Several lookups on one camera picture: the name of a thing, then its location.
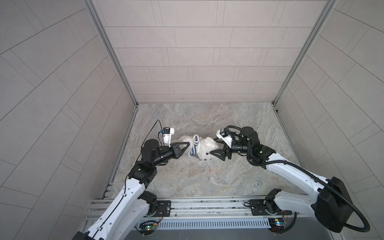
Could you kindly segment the blue white striped knit sweater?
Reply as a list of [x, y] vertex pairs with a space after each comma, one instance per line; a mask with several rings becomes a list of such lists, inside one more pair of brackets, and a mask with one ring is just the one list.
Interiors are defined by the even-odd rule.
[[200, 140], [199, 135], [194, 135], [192, 137], [192, 140], [193, 140], [193, 146], [192, 146], [191, 150], [189, 151], [188, 156], [191, 159], [196, 158], [200, 161], [201, 159], [199, 157], [199, 151], [200, 151], [201, 140]]

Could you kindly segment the white teddy bear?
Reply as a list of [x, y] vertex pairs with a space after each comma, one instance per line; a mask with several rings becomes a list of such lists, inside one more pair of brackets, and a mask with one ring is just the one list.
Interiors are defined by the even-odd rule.
[[[189, 151], [191, 150], [191, 148], [193, 146], [192, 137], [193, 136], [182, 136], [178, 140], [178, 142], [189, 142], [190, 143], [189, 148], [185, 152], [185, 154], [187, 156], [188, 156], [188, 153], [189, 153]], [[219, 150], [221, 147], [219, 146], [218, 143], [216, 143], [214, 141], [214, 139], [212, 139], [210, 137], [207, 137], [207, 138], [201, 138], [200, 137], [200, 140], [201, 140], [201, 143], [200, 143], [199, 157], [200, 157], [201, 161], [211, 160], [212, 158], [214, 158], [214, 156], [210, 154], [210, 151]]]

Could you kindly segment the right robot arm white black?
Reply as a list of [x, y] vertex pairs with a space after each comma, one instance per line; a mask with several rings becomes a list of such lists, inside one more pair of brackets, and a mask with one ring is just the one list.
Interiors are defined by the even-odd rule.
[[328, 230], [339, 233], [353, 213], [348, 191], [338, 178], [327, 179], [309, 172], [288, 161], [274, 149], [260, 143], [258, 133], [251, 127], [227, 126], [216, 133], [215, 142], [223, 144], [221, 150], [210, 153], [222, 161], [231, 159], [233, 153], [245, 155], [247, 161], [276, 173], [305, 192], [290, 194], [273, 189], [264, 200], [269, 215], [280, 215], [285, 211], [316, 218]]

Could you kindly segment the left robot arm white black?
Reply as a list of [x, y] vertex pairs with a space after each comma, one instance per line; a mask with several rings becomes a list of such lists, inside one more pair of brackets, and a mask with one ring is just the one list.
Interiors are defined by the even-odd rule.
[[157, 195], [146, 190], [157, 174], [157, 166], [180, 158], [189, 142], [161, 146], [156, 139], [141, 148], [141, 160], [128, 173], [125, 185], [98, 220], [85, 233], [77, 232], [74, 240], [123, 240], [145, 216], [157, 211]]

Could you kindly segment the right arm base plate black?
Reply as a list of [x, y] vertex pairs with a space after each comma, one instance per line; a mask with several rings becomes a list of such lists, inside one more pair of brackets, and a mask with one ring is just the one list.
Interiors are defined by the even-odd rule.
[[268, 205], [266, 204], [265, 200], [249, 200], [248, 202], [244, 203], [245, 207], [248, 207], [251, 209], [253, 216], [282, 216], [282, 215], [288, 215], [291, 216], [293, 214], [292, 211], [282, 211], [280, 210], [275, 204]]

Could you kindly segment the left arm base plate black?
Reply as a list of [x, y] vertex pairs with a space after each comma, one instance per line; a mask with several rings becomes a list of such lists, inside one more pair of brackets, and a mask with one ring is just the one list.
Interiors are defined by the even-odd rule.
[[156, 205], [147, 203], [145, 200], [137, 199], [130, 202], [128, 208], [128, 217], [141, 217], [141, 218], [159, 218], [169, 217], [171, 210], [171, 201], [157, 201]]

